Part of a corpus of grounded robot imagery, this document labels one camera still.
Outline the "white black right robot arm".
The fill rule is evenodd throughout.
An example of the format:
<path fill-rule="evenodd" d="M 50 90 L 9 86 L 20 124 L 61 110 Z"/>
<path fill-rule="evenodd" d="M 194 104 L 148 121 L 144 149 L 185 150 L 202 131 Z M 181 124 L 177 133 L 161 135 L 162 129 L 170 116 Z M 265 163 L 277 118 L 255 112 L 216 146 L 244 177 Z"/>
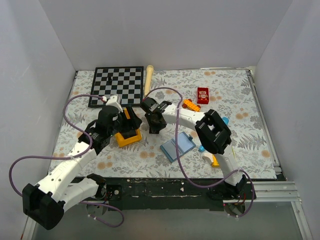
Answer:
<path fill-rule="evenodd" d="M 157 103 L 147 97 L 140 107 L 145 112 L 151 134 L 159 134 L 167 124 L 176 124 L 196 131 L 201 145 L 217 159 L 223 173 L 227 195 L 237 199 L 245 192 L 248 178 L 240 170 L 234 156 L 231 130 L 213 109 L 207 112 L 196 112 L 180 109 L 169 101 Z"/>

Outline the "cream wooden pestle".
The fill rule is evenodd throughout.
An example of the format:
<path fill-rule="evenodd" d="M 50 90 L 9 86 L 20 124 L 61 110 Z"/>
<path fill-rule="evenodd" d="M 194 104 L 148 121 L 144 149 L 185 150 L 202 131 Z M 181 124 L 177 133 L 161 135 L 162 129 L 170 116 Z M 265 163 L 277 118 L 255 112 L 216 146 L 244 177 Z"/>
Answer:
<path fill-rule="evenodd" d="M 148 65 L 146 67 L 146 76 L 145 76 L 145 85 L 144 85 L 144 96 L 150 92 L 152 75 L 154 72 L 154 67 L 152 65 Z"/>

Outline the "yellow toy window brick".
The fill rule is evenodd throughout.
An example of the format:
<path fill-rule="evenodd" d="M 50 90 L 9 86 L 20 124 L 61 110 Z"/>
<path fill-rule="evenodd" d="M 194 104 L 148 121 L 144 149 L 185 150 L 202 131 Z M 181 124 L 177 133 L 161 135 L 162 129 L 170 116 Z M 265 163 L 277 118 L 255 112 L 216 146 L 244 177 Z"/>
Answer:
<path fill-rule="evenodd" d="M 214 168 L 219 168 L 220 167 L 220 165 L 219 165 L 219 163 L 217 161 L 217 158 L 214 155 L 212 156 L 211 166 L 214 167 Z"/>

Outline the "orange toy car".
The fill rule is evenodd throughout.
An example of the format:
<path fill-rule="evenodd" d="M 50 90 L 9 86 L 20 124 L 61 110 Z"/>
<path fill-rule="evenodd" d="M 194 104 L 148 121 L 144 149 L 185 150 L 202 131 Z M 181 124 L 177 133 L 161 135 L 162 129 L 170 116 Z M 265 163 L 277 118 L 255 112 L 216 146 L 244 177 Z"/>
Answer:
<path fill-rule="evenodd" d="M 199 105 L 196 105 L 195 103 L 193 103 L 191 99 L 184 99 L 182 107 L 184 109 L 189 109 L 194 112 L 200 112 L 200 110 L 201 110 L 201 107 Z"/>

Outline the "black white chessboard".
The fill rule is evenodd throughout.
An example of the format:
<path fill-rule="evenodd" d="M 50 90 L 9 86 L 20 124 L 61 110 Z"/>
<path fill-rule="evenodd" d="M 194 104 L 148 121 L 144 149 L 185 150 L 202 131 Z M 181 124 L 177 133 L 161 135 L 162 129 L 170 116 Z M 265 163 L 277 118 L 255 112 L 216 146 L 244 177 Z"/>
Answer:
<path fill-rule="evenodd" d="M 110 98 L 118 95 L 123 107 L 140 106 L 144 95 L 144 67 L 97 67 L 91 86 L 91 95 Z"/>

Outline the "yellow plastic bin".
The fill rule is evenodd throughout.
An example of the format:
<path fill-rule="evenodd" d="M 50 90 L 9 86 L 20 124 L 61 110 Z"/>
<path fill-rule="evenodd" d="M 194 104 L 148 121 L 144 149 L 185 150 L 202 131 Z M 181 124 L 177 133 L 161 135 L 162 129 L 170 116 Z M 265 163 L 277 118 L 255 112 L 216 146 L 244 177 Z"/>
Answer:
<path fill-rule="evenodd" d="M 123 109 L 123 113 L 121 113 L 120 116 L 120 128 L 119 131 L 114 135 L 118 146 L 122 148 L 135 142 L 139 142 L 142 139 L 140 128 L 135 130 L 129 125 L 130 117 L 126 107 Z"/>

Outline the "red owl toy block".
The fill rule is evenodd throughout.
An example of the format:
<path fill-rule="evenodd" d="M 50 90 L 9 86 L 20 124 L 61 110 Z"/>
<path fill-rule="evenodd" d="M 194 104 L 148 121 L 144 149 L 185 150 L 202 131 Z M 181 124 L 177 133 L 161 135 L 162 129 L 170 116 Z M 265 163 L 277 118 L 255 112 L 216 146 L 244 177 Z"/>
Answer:
<path fill-rule="evenodd" d="M 207 87 L 197 88 L 197 103 L 207 105 L 210 101 L 209 89 Z"/>

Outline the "aluminium frame rail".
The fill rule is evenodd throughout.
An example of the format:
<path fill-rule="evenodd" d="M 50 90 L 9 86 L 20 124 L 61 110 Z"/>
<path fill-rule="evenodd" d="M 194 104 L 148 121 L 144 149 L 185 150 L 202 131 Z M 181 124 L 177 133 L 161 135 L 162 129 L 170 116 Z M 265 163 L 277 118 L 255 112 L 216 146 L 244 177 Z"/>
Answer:
<path fill-rule="evenodd" d="M 106 189 L 99 190 L 84 179 L 66 187 L 61 196 L 53 195 L 56 202 L 79 203 L 92 198 L 107 199 L 108 202 L 120 201 L 125 198 L 210 198 L 214 201 L 231 201 L 254 199 L 260 202 L 299 202 L 301 200 L 294 182 L 289 181 L 258 181 L 246 183 L 242 194 L 234 197 L 229 194 L 223 184 L 211 188 L 196 188 L 184 181 L 169 182 L 125 182 L 124 184 L 107 184 Z"/>

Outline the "black VIP card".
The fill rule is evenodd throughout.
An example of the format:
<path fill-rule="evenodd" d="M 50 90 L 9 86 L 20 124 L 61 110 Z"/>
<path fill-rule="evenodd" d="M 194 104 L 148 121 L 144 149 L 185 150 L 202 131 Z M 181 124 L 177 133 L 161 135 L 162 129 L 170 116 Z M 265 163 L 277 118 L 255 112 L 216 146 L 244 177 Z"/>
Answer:
<path fill-rule="evenodd" d="M 149 133 L 150 134 L 159 134 L 162 128 L 160 126 L 150 126 Z"/>

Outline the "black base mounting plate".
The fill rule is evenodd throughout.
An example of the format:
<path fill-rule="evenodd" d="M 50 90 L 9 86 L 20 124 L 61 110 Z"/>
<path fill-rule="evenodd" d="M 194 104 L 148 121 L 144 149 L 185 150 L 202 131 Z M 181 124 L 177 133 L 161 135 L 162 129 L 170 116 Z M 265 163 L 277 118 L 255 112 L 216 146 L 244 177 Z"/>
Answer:
<path fill-rule="evenodd" d="M 90 174 L 54 178 L 41 190 L 64 210 L 81 201 L 105 201 L 120 210 L 204 210 L 221 212 L 224 203 L 236 207 L 257 200 L 258 190 L 249 182 L 236 192 L 226 183 L 198 188 L 182 178 L 117 178 Z"/>

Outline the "white curved toy piece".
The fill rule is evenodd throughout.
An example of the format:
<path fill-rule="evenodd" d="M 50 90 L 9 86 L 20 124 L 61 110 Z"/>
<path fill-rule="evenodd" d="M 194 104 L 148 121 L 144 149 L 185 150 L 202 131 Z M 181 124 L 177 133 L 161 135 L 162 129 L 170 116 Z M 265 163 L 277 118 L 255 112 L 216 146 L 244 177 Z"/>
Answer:
<path fill-rule="evenodd" d="M 209 165 L 212 165 L 214 163 L 214 158 L 215 158 L 215 156 L 211 153 L 208 153 L 208 152 L 206 152 L 202 155 L 202 159 L 206 163 L 208 163 Z"/>

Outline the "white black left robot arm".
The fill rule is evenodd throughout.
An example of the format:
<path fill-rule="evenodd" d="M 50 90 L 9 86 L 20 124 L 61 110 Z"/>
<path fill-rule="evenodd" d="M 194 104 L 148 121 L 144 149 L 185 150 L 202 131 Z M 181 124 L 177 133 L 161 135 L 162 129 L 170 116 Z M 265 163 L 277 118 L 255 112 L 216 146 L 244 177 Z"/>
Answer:
<path fill-rule="evenodd" d="M 74 205 L 87 198 L 104 199 L 108 194 L 107 183 L 100 175 L 91 173 L 79 183 L 70 183 L 110 143 L 112 136 L 136 131 L 141 123 L 131 106 L 123 110 L 113 105 L 104 106 L 98 118 L 90 122 L 78 138 L 68 159 L 60 162 L 36 185 L 29 183 L 24 187 L 23 212 L 46 230 L 51 230 Z"/>

